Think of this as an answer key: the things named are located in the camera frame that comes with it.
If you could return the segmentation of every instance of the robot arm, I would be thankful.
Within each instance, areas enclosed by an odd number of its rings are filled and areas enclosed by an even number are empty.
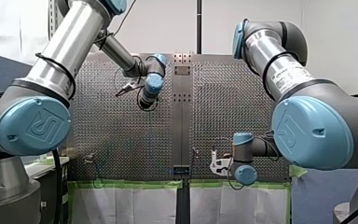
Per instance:
[[[127,84],[122,91],[131,91],[136,89],[139,79],[137,77],[146,77],[143,88],[143,95],[139,100],[142,109],[149,108],[158,98],[162,89],[165,77],[166,59],[161,54],[154,54],[146,59],[145,63],[137,61],[135,58],[118,42],[113,35],[106,35],[105,32],[98,34],[96,45],[116,64],[123,69],[125,77],[135,77],[132,83]]]
[[[261,76],[267,94],[277,103],[271,145],[257,144],[259,138],[250,133],[234,135],[238,181],[253,184],[256,171],[247,159],[269,148],[305,168],[358,168],[358,97],[304,68],[307,45],[298,28],[288,22],[244,21],[235,32],[233,56],[244,59]]]
[[[69,101],[76,92],[75,78],[101,30],[123,13],[126,1],[73,0],[62,24],[37,56],[24,78],[15,79],[0,93],[0,152],[40,155],[60,144],[69,133]],[[127,77],[147,77],[140,106],[156,100],[165,75],[165,58],[156,54],[142,66],[112,36],[103,51]]]

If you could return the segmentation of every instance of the metal bar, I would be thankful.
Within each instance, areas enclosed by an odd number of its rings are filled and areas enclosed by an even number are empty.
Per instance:
[[[174,59],[182,58],[182,54],[174,54]],[[180,96],[182,93],[182,76],[172,73],[172,167],[182,166],[182,102]]]
[[[202,0],[197,0],[197,54],[202,54]]]
[[[104,32],[98,34],[98,39],[103,39]],[[130,71],[135,66],[136,61],[126,48],[112,35],[108,36],[105,41],[95,43],[98,47],[102,47],[102,51],[112,59],[124,71]]]
[[[83,1],[74,1],[42,54],[61,63],[76,76],[103,27],[104,20],[105,17],[95,6]],[[25,80],[51,89],[64,98],[71,92],[69,79],[63,71],[44,60],[36,61]]]

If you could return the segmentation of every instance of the green tape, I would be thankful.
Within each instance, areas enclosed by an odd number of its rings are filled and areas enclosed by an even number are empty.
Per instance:
[[[302,167],[299,167],[299,166],[296,166],[296,165],[290,165],[289,166],[290,176],[300,178],[301,176],[305,175],[307,172],[308,172],[308,170],[304,169]]]
[[[68,183],[74,189],[179,189],[181,181],[83,180]]]
[[[230,181],[231,185],[235,188],[242,187],[242,184],[232,180]],[[191,180],[190,187],[198,189],[207,189],[207,188],[221,188],[221,187],[230,187],[226,180]],[[251,186],[247,186],[248,189],[290,189],[290,183],[269,183],[269,182],[255,182]]]

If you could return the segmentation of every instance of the pegboard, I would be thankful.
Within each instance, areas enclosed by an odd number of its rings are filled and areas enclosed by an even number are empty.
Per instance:
[[[272,101],[265,94],[261,78],[254,75],[243,61],[231,56],[195,55],[193,68],[193,122],[191,146],[198,155],[190,154],[192,178],[216,178],[209,168],[211,149],[217,157],[230,153],[228,141],[236,132],[261,135],[269,129]],[[284,160],[255,158],[259,181],[287,181],[288,164]]]
[[[72,103],[72,179],[170,180],[174,165],[191,165],[192,178],[218,178],[209,170],[216,137],[268,130],[272,102],[243,62],[230,56],[186,56],[185,61],[179,58],[185,54],[166,55],[163,92],[158,109],[150,113],[138,108],[136,91],[115,96],[129,81],[115,75],[117,65],[102,53],[88,56]],[[224,141],[216,148],[219,157],[231,150]],[[85,163],[90,154],[95,162]],[[260,181],[289,176],[282,160],[255,158],[255,167]]]

